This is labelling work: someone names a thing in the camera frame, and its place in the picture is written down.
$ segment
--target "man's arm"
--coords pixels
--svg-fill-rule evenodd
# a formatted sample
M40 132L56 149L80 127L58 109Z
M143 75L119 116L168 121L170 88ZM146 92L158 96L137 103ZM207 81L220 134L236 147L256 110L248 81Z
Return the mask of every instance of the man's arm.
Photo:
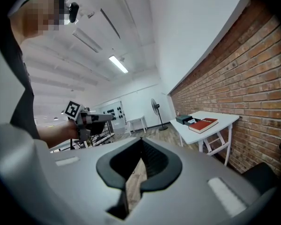
M78 139L77 127L73 120L53 127L37 127L41 140L52 148L66 140Z

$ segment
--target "standing fan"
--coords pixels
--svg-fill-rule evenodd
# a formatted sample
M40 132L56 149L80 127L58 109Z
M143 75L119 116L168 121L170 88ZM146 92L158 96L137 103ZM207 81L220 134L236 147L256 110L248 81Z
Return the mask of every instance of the standing fan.
M168 129L168 127L166 125L163 125L163 121L161 121L161 116L160 116L160 113L159 113L159 107L160 105L156 103L156 101L154 99L151 99L151 105L152 105L152 108L153 108L153 111L155 112L155 114L159 117L160 117L160 122L161 122L161 125L162 127L159 127L159 131L163 131L163 130L166 130Z

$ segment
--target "brick wall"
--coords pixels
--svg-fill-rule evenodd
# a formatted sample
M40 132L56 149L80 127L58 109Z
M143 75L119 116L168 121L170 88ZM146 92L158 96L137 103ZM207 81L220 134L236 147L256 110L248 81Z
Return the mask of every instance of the brick wall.
M281 173L281 25L262 2L251 0L171 97L181 114L239 114L229 163L242 173L266 162Z

